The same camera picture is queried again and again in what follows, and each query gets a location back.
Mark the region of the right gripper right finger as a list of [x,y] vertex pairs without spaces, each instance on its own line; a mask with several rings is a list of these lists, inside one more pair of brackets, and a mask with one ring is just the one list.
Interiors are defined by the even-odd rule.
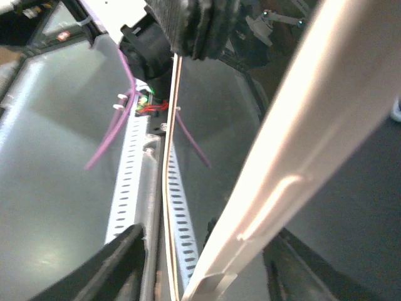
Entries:
[[271,300],[376,299],[285,228],[264,247],[263,258]]

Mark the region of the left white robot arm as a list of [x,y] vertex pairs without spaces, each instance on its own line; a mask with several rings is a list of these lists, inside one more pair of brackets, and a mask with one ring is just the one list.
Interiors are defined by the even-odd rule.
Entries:
[[170,95],[174,55],[216,60],[239,14],[239,1],[83,1],[116,42],[133,76],[159,99]]

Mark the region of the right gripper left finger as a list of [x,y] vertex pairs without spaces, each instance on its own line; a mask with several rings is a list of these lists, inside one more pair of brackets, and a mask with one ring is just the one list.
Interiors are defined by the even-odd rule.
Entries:
[[142,224],[133,224],[69,275],[32,300],[139,300],[146,249]]

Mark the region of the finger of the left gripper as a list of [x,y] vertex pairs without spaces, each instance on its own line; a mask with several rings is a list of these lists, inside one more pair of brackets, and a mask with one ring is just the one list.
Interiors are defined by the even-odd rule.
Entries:
[[239,15],[235,0],[147,1],[172,51],[193,60],[216,60]]

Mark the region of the phone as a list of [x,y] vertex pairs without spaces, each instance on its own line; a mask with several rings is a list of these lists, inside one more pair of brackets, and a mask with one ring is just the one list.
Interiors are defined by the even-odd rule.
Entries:
[[184,293],[216,300],[388,116],[400,94],[400,2],[315,9]]

